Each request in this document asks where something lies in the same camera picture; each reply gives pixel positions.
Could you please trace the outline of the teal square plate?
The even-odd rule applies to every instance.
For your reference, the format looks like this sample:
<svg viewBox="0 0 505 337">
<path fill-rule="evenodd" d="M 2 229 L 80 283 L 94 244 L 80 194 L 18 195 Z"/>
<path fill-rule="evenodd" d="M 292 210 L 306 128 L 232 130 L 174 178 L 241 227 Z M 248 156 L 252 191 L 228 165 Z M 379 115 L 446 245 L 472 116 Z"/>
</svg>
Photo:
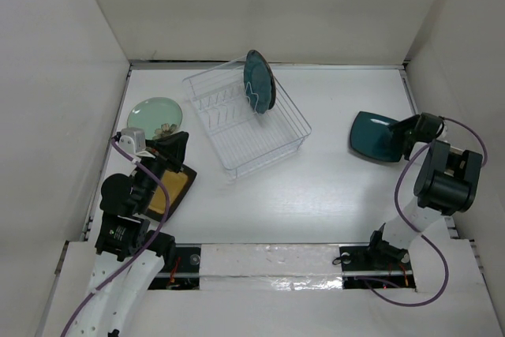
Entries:
<svg viewBox="0 0 505 337">
<path fill-rule="evenodd" d="M 350 129 L 350 148 L 365 158 L 385 163 L 397 163 L 402 158 L 401 147 L 393 142 L 390 126 L 397 120 L 368 111 L 359 111 Z"/>
</svg>

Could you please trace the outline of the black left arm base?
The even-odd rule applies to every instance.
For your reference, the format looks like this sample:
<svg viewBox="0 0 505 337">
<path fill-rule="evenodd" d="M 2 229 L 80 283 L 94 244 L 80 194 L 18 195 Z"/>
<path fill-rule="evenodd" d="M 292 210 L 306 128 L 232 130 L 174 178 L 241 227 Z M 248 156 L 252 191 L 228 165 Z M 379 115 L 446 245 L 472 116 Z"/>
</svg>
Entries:
<svg viewBox="0 0 505 337">
<path fill-rule="evenodd" d="M 198 290 L 200 288 L 201 245 L 180 244 L 175 261 L 152 280 L 149 290 Z"/>
</svg>

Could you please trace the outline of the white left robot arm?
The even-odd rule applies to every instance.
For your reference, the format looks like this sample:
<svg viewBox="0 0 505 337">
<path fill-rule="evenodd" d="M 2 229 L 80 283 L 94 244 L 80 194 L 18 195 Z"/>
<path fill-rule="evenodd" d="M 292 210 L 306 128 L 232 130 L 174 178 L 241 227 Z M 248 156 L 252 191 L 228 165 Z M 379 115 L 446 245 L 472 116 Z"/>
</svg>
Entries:
<svg viewBox="0 0 505 337">
<path fill-rule="evenodd" d="M 152 280 L 177 264 L 176 242 L 160 227 L 150 228 L 148 209 L 161 191 L 164 209 L 159 225 L 173 215 L 163 182 L 167 173 L 185 169 L 187 132 L 149 140 L 139 128 L 126 128 L 110 139 L 111 147 L 134 166 L 131 174 L 112 174 L 100 189 L 102 221 L 95 261 L 84 300 L 73 311 L 63 336 L 123 336 Z"/>
</svg>

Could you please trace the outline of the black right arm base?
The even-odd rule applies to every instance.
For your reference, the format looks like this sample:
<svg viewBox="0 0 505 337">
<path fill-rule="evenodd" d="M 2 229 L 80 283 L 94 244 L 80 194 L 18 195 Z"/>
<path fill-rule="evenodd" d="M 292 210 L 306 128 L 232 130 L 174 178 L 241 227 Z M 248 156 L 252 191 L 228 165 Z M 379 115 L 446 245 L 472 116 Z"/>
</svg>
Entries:
<svg viewBox="0 0 505 337">
<path fill-rule="evenodd" d="M 384 240 L 384 227 L 372 232 L 367 245 L 339 247 L 331 263 L 342 269 L 345 289 L 416 287 L 408 251 Z"/>
</svg>

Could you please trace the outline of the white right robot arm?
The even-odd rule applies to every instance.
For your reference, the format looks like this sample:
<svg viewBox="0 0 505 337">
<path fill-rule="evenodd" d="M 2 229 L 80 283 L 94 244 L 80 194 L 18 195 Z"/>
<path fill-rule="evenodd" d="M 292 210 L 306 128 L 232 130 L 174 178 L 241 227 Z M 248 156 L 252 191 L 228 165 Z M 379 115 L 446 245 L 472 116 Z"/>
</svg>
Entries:
<svg viewBox="0 0 505 337">
<path fill-rule="evenodd" d="M 442 133 L 447 123 L 454 123 L 470 132 L 481 146 L 480 152 L 461 150 L 438 137 L 432 138 L 409 158 L 395 184 L 394 206 L 396 216 L 378 230 L 381 241 L 365 248 L 365 259 L 373 268 L 383 268 L 393 259 L 393 250 L 410 248 L 413 240 L 424 236 L 433 223 L 457 212 L 466 212 L 477 195 L 481 169 L 488 162 L 488 149 L 469 126 L 453 118 L 442 117 L 437 128 Z M 411 200 L 400 204 L 400 189 L 415 160 L 423 162 L 413 184 Z"/>
</svg>

